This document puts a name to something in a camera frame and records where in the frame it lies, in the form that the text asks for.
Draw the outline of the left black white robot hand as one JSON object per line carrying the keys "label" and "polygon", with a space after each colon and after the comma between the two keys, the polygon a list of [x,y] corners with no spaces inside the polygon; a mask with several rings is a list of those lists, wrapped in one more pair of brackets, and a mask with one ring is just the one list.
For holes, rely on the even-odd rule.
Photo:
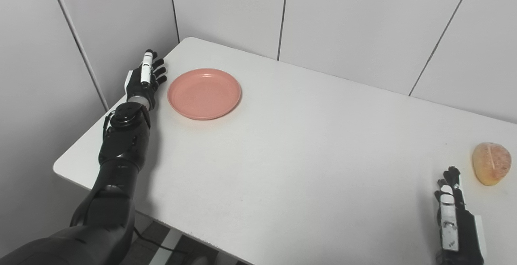
{"label": "left black white robot hand", "polygon": [[155,93],[167,80],[164,59],[152,49],[145,51],[140,65],[128,72],[124,82],[127,102],[138,102],[149,111],[156,106]]}

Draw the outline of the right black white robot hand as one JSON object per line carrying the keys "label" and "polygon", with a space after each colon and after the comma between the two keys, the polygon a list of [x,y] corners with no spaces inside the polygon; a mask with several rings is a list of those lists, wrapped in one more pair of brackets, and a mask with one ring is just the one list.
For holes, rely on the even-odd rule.
{"label": "right black white robot hand", "polygon": [[438,265],[484,265],[486,241],[482,219],[467,209],[460,171],[450,166],[437,181]]}

